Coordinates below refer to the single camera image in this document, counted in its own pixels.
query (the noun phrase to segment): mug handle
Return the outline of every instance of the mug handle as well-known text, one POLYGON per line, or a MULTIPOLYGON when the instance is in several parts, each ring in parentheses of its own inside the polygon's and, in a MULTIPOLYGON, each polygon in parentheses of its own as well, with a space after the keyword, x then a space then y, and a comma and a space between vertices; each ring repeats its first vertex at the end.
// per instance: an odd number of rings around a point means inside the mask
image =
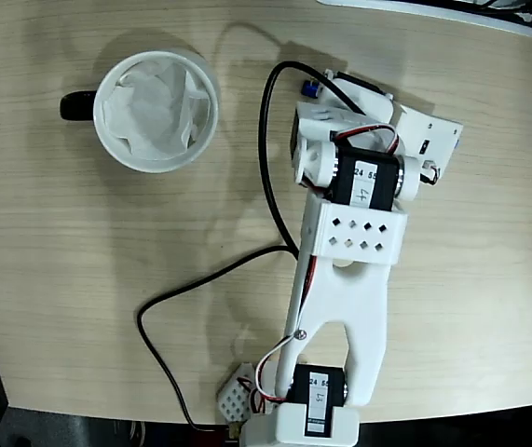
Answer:
POLYGON ((91 121, 94 118, 95 90, 74 91, 61 99, 61 118, 67 121, 91 121))

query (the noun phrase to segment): white tissue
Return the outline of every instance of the white tissue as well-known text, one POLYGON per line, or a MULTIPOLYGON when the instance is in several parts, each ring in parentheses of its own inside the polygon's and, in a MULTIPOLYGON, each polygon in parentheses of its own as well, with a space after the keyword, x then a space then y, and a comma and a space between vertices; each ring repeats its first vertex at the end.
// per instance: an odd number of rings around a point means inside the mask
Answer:
POLYGON ((210 97, 180 63, 144 61, 127 70, 102 104, 106 128, 131 154, 165 160, 183 154, 205 126, 210 97))

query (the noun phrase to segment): metal screw head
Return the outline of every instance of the metal screw head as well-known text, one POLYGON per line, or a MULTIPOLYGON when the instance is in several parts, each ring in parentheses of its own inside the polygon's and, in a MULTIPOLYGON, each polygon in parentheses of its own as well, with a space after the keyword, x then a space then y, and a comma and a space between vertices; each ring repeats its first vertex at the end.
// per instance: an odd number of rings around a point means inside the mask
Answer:
POLYGON ((305 340, 307 338, 307 332, 304 329, 297 329, 294 332, 294 338, 297 340, 305 340))

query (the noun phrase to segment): robotic arm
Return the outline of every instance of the robotic arm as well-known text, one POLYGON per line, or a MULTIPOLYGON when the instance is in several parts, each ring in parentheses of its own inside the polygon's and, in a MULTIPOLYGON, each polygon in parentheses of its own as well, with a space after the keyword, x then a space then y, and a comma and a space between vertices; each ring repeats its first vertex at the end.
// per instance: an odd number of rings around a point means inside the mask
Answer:
POLYGON ((458 123, 396 105, 351 76, 326 76, 366 115, 312 83, 306 90, 317 103, 296 105, 294 180, 308 190, 301 244, 284 337, 255 374, 262 395, 279 405, 247 421, 241 446, 357 442, 355 407, 371 399, 386 350, 389 271, 398 262, 408 217, 400 202, 413 200, 420 183, 442 178, 462 131, 458 123), (297 364, 330 321, 346 328, 344 369, 297 364), (265 390, 264 365, 277 349, 275 382, 270 378, 265 390))

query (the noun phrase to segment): mug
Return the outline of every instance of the mug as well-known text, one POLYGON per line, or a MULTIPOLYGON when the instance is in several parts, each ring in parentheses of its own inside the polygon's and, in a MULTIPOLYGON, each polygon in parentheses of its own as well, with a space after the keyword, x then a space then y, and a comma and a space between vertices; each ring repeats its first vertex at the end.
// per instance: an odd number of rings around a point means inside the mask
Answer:
POLYGON ((186 49, 145 51, 126 58, 115 65, 104 77, 95 91, 76 91, 61 99, 61 117, 67 121, 93 121, 100 142, 106 151, 123 165, 141 172, 168 172, 195 160, 210 144, 218 123, 220 89, 210 65, 198 54, 186 49), (143 61, 170 59, 195 75, 201 81, 210 98, 210 111, 206 125, 187 150, 173 158, 149 160, 132 155, 128 143, 106 128, 102 108, 112 94, 121 76, 128 69, 143 61))

